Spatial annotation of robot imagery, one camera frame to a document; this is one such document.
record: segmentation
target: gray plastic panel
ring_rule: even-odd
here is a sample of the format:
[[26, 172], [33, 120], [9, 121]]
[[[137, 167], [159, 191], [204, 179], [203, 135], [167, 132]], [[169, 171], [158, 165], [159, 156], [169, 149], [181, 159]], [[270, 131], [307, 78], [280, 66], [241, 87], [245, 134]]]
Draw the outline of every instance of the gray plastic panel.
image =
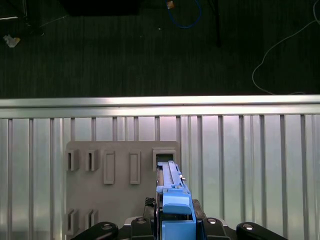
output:
[[154, 166], [163, 154], [172, 155], [181, 166], [176, 141], [69, 142], [64, 223], [68, 238], [98, 222], [121, 227], [127, 218], [142, 216], [145, 198], [156, 195]]

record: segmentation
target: vertical metal rib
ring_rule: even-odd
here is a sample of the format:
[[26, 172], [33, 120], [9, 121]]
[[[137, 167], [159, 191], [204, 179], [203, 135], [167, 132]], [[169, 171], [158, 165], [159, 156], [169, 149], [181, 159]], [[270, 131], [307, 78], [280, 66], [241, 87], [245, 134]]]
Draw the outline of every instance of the vertical metal rib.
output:
[[288, 198], [287, 198], [287, 157], [285, 116], [280, 116], [281, 140], [281, 178], [282, 178], [282, 222], [283, 236], [288, 238]]
[[241, 222], [246, 221], [246, 164], [245, 164], [245, 127], [244, 116], [239, 116], [240, 182], [241, 182]]
[[139, 140], [139, 119], [136, 116], [133, 118], [133, 139]]
[[55, 193], [54, 193], [54, 151], [55, 151], [55, 120], [50, 119], [50, 156], [49, 156], [49, 167], [50, 167], [50, 240], [54, 240], [54, 225], [55, 225]]
[[262, 226], [267, 227], [267, 177], [266, 177], [266, 126], [265, 117], [260, 116], [261, 137], [261, 197], [262, 197]]
[[29, 235], [34, 239], [34, 120], [29, 119]]
[[160, 141], [160, 117], [156, 116], [154, 118], [154, 135], [155, 140]]
[[312, 165], [313, 165], [313, 181], [314, 181], [314, 211], [315, 211], [315, 236], [316, 240], [320, 240], [320, 187], [317, 185], [319, 182], [317, 182], [317, 178], [319, 178], [320, 175], [320, 163], [319, 163], [319, 144], [320, 144], [320, 131], [319, 131], [319, 125], [320, 122], [317, 121], [318, 115], [313, 115], [311, 119], [311, 125], [312, 125], [312, 151], [313, 151], [313, 159], [312, 159]]
[[75, 141], [76, 140], [76, 119], [71, 118], [70, 119], [70, 137], [71, 137], [71, 141]]
[[91, 140], [97, 140], [97, 119], [95, 117], [91, 119]]
[[197, 143], [198, 143], [198, 159], [199, 159], [199, 182], [200, 182], [200, 190], [199, 190], [199, 196], [201, 199], [199, 199], [200, 204], [204, 205], [204, 172], [203, 172], [203, 166], [204, 166], [204, 160], [203, 160], [203, 146], [202, 146], [202, 117], [197, 117]]
[[176, 141], [181, 145], [181, 118], [177, 116], [175, 119]]
[[12, 240], [12, 200], [13, 200], [13, 182], [12, 182], [12, 152], [13, 152], [13, 121], [8, 120], [8, 187], [7, 187], [7, 240]]
[[303, 196], [303, 229], [304, 239], [309, 239], [309, 204], [308, 204], [308, 178], [307, 178], [307, 143], [306, 118], [301, 115], [301, 156], [302, 156], [302, 196]]
[[117, 118], [112, 118], [112, 141], [118, 141], [118, 121]]
[[223, 116], [218, 116], [218, 142], [219, 142], [219, 195], [220, 218], [225, 219], [225, 160], [224, 160], [224, 122]]

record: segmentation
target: corrugated metal wall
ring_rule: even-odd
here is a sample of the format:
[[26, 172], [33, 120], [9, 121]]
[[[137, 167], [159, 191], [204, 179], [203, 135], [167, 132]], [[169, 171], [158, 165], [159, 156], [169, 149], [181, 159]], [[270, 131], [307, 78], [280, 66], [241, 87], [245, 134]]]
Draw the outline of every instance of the corrugated metal wall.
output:
[[62, 240], [69, 141], [178, 141], [207, 216], [320, 239], [320, 115], [0, 120], [0, 239]]

